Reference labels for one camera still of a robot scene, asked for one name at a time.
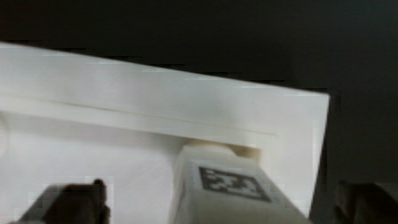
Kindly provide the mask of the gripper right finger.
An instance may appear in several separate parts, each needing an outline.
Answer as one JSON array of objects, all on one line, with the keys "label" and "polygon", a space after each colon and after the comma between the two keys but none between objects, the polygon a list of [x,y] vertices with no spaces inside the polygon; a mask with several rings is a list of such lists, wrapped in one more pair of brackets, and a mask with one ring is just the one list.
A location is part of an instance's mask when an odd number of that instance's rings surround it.
[{"label": "gripper right finger", "polygon": [[333,224],[398,224],[398,183],[336,186]]}]

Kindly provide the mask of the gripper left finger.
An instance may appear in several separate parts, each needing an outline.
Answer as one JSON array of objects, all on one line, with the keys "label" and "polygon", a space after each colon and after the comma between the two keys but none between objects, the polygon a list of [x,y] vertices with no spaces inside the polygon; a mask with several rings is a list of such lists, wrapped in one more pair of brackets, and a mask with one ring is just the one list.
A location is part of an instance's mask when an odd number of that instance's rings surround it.
[{"label": "gripper left finger", "polygon": [[103,180],[50,185],[23,214],[23,224],[111,224]]}]

